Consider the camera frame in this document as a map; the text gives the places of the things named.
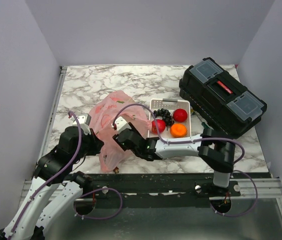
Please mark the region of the red fake apple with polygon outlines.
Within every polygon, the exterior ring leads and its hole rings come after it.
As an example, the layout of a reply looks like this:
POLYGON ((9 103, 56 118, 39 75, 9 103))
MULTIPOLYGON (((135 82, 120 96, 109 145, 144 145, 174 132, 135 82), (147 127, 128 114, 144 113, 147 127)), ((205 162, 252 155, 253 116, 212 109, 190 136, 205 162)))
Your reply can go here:
POLYGON ((161 134, 166 129, 166 123, 162 119, 156 119, 156 122, 153 120, 151 122, 151 133, 152 134, 158 134, 158 132, 161 134))

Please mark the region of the dark fake grape bunch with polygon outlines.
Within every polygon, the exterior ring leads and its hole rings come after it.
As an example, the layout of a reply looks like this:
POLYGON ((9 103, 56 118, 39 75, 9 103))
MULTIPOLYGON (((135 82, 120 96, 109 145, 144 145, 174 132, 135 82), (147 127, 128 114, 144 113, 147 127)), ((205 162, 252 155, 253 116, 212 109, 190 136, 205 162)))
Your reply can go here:
POLYGON ((157 109, 153 112, 155 118, 161 118, 161 120, 165 121, 166 126, 171 127, 174 124, 174 120, 172 115, 168 109, 157 109))

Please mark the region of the orange fake tangerine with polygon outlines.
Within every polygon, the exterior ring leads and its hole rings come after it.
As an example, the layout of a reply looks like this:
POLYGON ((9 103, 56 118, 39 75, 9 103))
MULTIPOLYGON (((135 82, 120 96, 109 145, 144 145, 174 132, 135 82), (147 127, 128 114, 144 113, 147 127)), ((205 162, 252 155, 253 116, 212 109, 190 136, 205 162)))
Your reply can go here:
POLYGON ((175 123, 170 127, 170 134, 173 138, 183 138, 187 133, 186 126, 181 123, 175 123))

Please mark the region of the red fake pomegranate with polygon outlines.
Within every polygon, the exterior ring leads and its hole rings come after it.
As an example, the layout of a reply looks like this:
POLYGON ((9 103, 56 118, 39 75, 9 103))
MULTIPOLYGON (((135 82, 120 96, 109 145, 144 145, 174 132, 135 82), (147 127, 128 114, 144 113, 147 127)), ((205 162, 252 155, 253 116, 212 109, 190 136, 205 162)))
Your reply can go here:
POLYGON ((172 115, 174 121, 183 123, 188 119, 188 113, 182 108, 178 108, 173 112, 172 115))

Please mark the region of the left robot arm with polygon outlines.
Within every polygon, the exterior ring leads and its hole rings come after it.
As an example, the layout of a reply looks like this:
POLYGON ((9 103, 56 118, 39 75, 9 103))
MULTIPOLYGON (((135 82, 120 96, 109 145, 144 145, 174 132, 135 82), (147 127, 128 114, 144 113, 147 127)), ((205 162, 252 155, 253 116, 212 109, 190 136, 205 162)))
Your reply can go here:
POLYGON ((101 152, 104 143, 86 124, 69 126, 58 144, 39 159, 34 176, 12 221, 0 229, 0 240, 43 240, 52 220, 93 190, 85 173, 73 173, 75 162, 101 152))

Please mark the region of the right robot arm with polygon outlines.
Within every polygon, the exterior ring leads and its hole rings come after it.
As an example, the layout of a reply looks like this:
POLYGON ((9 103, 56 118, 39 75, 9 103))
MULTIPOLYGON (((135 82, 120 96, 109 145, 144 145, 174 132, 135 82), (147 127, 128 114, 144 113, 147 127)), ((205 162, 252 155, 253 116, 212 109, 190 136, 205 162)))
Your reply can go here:
POLYGON ((229 190, 236 142, 230 138, 217 137, 211 129, 190 137, 144 138, 129 122, 113 136, 113 140, 124 151, 131 151, 149 162, 174 157, 199 157, 213 169, 211 191, 222 196, 229 190))

